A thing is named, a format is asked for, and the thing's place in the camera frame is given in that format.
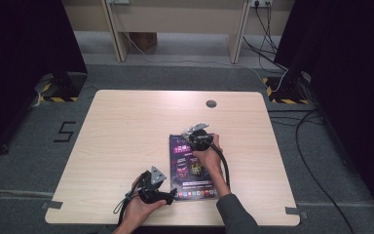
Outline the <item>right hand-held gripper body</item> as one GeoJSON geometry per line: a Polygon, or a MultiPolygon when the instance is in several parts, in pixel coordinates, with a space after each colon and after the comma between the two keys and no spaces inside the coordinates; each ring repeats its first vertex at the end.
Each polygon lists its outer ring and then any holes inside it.
{"type": "Polygon", "coordinates": [[[188,142],[193,151],[205,151],[212,145],[213,136],[205,131],[205,128],[207,127],[208,124],[199,123],[188,129],[191,132],[190,140],[188,142]]]}

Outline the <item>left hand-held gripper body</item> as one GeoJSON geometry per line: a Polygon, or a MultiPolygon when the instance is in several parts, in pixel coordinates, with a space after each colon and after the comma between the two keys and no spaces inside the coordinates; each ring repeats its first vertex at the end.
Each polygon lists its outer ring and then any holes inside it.
{"type": "Polygon", "coordinates": [[[156,167],[152,166],[140,177],[138,184],[138,195],[146,204],[153,204],[160,200],[167,200],[168,194],[160,192],[159,188],[167,177],[156,167]]]}

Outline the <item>glossy magazine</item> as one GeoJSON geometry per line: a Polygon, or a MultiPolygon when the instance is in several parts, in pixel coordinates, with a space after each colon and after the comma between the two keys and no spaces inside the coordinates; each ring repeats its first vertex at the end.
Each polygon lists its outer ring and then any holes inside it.
{"type": "Polygon", "coordinates": [[[182,135],[169,137],[170,189],[177,188],[175,200],[215,199],[217,191],[213,181],[193,152],[182,135]]]}

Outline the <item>person's right hand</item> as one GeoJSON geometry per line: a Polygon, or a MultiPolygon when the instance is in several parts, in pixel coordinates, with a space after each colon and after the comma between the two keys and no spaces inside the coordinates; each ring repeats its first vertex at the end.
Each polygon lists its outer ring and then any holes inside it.
{"type": "Polygon", "coordinates": [[[221,172],[221,159],[219,152],[219,135],[213,135],[213,145],[206,151],[194,151],[193,156],[198,158],[201,164],[213,175],[221,172]]]}

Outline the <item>person's left hand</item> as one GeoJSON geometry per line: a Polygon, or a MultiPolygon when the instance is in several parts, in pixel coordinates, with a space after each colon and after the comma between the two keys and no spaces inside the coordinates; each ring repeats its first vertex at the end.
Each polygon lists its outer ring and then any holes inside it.
{"type": "Polygon", "coordinates": [[[128,230],[135,230],[157,209],[165,206],[166,200],[159,200],[152,204],[144,203],[138,196],[133,195],[127,205],[122,226],[128,230]]]}

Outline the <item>black stand base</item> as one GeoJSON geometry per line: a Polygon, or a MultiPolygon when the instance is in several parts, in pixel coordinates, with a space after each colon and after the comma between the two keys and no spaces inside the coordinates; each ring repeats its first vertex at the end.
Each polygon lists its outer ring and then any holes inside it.
{"type": "Polygon", "coordinates": [[[67,74],[65,77],[51,77],[42,91],[42,101],[76,101],[87,80],[85,73],[67,74]]]}
{"type": "Polygon", "coordinates": [[[285,104],[308,104],[308,98],[298,79],[287,80],[281,77],[265,77],[267,96],[270,102],[285,104]]]}

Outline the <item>grey tape piece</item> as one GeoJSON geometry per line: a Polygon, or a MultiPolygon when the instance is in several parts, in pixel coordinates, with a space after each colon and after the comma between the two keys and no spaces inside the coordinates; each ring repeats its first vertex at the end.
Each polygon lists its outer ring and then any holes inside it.
{"type": "Polygon", "coordinates": [[[285,213],[287,215],[299,215],[302,219],[308,218],[308,214],[305,212],[300,212],[298,208],[285,207],[285,213]]]}
{"type": "Polygon", "coordinates": [[[62,207],[62,202],[57,202],[57,201],[47,201],[47,202],[44,202],[41,206],[41,208],[44,210],[47,210],[47,209],[60,210],[61,207],[62,207]]]}

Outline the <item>brown cardboard box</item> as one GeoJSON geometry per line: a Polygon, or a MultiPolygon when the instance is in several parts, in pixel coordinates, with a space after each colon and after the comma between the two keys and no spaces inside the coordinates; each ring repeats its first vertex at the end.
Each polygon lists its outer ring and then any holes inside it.
{"type": "Polygon", "coordinates": [[[156,32],[131,32],[131,40],[141,51],[149,50],[157,45],[156,32]]]}

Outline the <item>black curtain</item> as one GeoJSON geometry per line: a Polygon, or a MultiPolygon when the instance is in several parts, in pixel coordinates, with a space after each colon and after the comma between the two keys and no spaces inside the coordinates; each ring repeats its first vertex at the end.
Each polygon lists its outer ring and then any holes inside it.
{"type": "Polygon", "coordinates": [[[45,75],[87,71],[62,0],[0,0],[0,145],[45,75]]]}
{"type": "Polygon", "coordinates": [[[276,56],[307,72],[326,119],[374,199],[374,0],[294,0],[276,56]]]}

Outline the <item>white wall socket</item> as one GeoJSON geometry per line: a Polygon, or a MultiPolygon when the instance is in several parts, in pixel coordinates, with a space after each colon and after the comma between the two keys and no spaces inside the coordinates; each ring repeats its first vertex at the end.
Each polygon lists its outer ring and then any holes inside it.
{"type": "Polygon", "coordinates": [[[250,0],[250,7],[252,8],[268,8],[273,4],[273,0],[250,0]]]}

